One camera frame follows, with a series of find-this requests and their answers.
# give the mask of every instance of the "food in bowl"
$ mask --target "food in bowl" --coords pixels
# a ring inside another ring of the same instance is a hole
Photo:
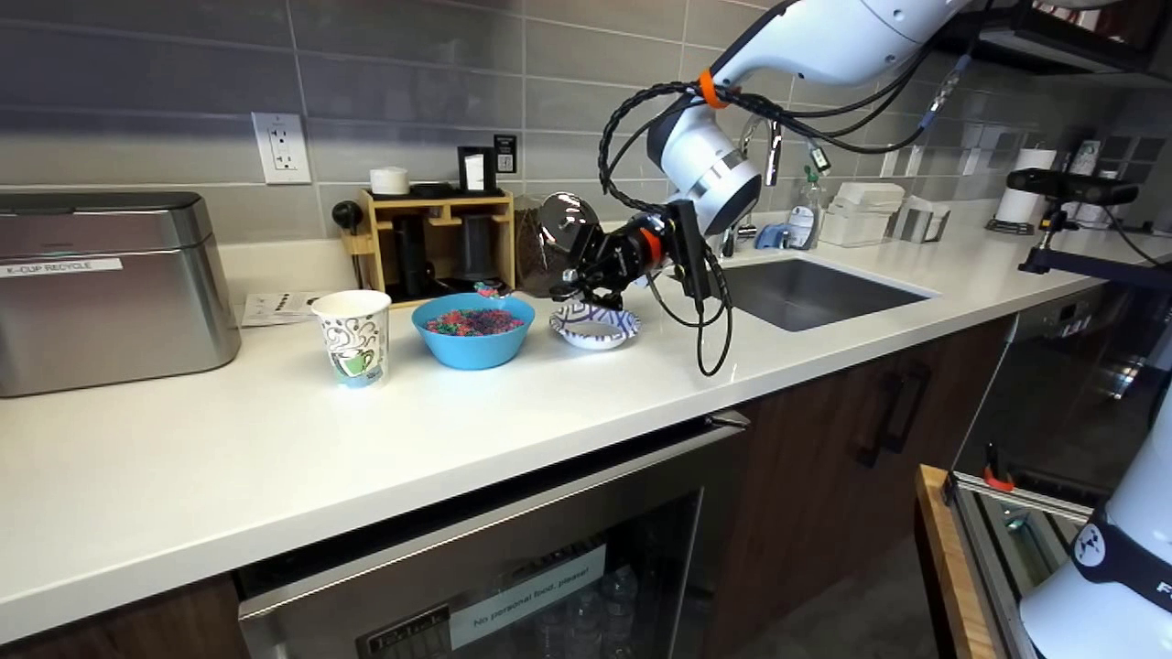
[[[417,336],[451,369],[494,369],[519,357],[534,304],[519,297],[451,292],[409,317]]]

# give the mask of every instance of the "sink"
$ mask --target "sink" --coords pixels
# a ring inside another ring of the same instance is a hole
[[[727,281],[734,309],[792,334],[928,301],[809,262],[728,268]]]

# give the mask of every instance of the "dark wood cabinet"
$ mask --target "dark wood cabinet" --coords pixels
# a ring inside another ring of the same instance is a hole
[[[709,656],[911,536],[917,468],[952,462],[1005,336],[989,321],[749,408]]]
[[[0,659],[246,659],[235,603],[228,580],[197,581],[18,641]]]

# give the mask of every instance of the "cabinet handle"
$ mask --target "cabinet handle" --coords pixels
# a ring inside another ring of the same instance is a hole
[[[909,448],[909,437],[917,429],[917,417],[921,417],[921,408],[925,408],[925,396],[928,396],[928,384],[932,384],[932,369],[925,364],[911,364],[904,369],[904,380],[911,384],[911,396],[909,396],[909,408],[897,408],[900,409],[900,425],[897,425],[897,431],[887,437],[887,452],[889,453],[904,453],[904,448]]]
[[[904,376],[897,376],[897,374],[887,369],[887,374],[881,376],[881,387],[884,387],[884,396],[887,396],[887,401],[884,401],[881,425],[876,425],[876,431],[873,431],[873,443],[859,452],[859,462],[869,467],[869,468],[873,468],[873,467],[881,462],[881,453],[894,443],[894,440],[889,440],[889,423],[894,423],[894,415],[897,415],[897,408],[900,408],[900,401],[904,401]]]

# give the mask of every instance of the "wooden rack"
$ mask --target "wooden rack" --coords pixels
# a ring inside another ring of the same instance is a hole
[[[341,235],[356,262],[362,290],[396,290],[396,223],[425,223],[425,257],[438,280],[456,280],[463,268],[463,223],[489,215],[494,223],[494,268],[511,290],[516,290],[516,220],[513,197],[377,197],[362,193],[362,223]]]

